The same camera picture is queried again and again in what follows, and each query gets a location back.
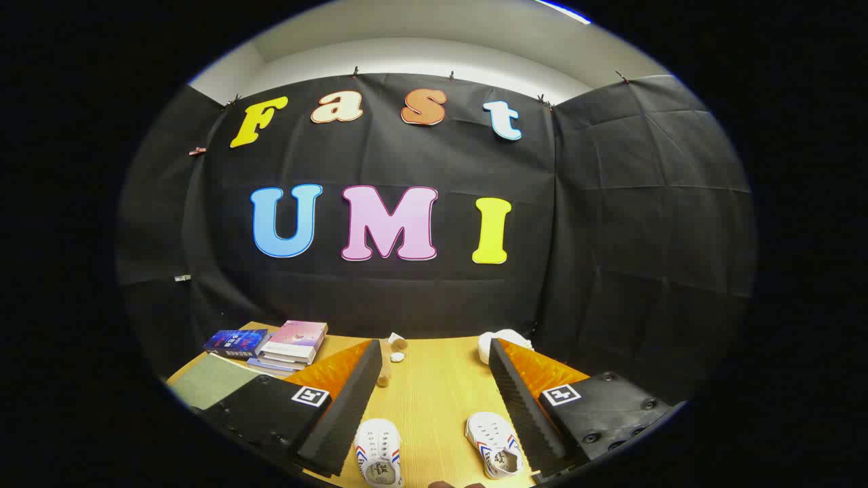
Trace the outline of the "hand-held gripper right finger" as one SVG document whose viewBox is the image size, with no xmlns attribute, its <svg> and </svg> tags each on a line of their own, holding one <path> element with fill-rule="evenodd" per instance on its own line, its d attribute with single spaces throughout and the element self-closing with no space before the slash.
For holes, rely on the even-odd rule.
<svg viewBox="0 0 868 488">
<path fill-rule="evenodd" d="M 682 410 L 619 373 L 583 374 L 499 338 L 488 365 L 538 484 L 613 460 Z"/>
</svg>

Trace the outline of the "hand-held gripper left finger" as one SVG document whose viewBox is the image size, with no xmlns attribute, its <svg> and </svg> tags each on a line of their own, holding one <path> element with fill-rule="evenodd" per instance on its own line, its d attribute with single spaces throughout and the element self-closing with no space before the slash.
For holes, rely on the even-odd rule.
<svg viewBox="0 0 868 488">
<path fill-rule="evenodd" d="M 254 374 L 193 411 L 288 472 L 339 475 L 381 370 L 363 340 L 285 379 Z"/>
</svg>

